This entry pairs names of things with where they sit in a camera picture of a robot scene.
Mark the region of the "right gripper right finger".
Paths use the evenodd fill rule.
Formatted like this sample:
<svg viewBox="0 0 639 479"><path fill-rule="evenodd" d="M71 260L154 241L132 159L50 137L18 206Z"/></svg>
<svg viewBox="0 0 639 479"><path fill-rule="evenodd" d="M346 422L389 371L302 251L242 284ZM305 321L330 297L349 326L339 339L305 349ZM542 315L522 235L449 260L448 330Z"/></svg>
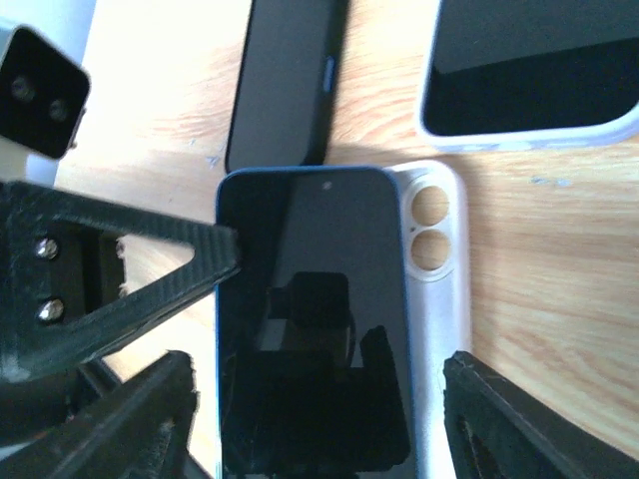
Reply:
<svg viewBox="0 0 639 479"><path fill-rule="evenodd" d="M638 461L471 353L446 359L444 424L458 478L636 478Z"/></svg>

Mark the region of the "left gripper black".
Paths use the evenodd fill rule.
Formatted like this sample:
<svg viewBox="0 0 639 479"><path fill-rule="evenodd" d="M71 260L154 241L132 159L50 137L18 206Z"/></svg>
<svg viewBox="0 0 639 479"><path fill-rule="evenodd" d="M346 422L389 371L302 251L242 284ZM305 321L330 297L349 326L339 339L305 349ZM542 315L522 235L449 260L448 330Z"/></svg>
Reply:
<svg viewBox="0 0 639 479"><path fill-rule="evenodd" d="M119 237L126 235L189 244L194 256L121 297ZM20 383L1 386L1 432L40 434L113 390L119 380L102 360L77 365L122 349L239 266L238 235L228 227L2 184L1 379ZM42 319L53 300L62 302L62 314Z"/></svg>

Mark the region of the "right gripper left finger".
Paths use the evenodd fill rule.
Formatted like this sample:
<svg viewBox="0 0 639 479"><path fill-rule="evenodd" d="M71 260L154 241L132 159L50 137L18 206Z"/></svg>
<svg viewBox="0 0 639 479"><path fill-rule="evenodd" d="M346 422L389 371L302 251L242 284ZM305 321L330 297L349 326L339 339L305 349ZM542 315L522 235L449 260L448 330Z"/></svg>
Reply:
<svg viewBox="0 0 639 479"><path fill-rule="evenodd" d="M191 357L169 351L126 382L101 360L1 387L4 478L197 478Z"/></svg>

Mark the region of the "dark blue phone screen up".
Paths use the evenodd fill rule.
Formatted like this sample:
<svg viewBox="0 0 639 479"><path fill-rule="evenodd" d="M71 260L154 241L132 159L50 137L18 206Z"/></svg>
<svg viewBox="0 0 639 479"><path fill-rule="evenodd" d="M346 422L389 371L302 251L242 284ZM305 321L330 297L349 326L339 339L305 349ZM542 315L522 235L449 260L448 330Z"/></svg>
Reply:
<svg viewBox="0 0 639 479"><path fill-rule="evenodd" d="M372 167L242 170L217 221L220 478L418 474L398 191Z"/></svg>

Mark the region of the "clear phone case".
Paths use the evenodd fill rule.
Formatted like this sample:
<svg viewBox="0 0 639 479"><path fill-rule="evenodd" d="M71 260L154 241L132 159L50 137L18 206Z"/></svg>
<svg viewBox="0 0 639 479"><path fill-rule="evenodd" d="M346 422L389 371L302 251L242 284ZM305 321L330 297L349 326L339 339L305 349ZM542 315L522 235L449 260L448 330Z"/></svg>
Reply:
<svg viewBox="0 0 639 479"><path fill-rule="evenodd" d="M472 349L468 206L435 160L388 167L400 197L418 478L455 476L444 427L444 361Z"/></svg>

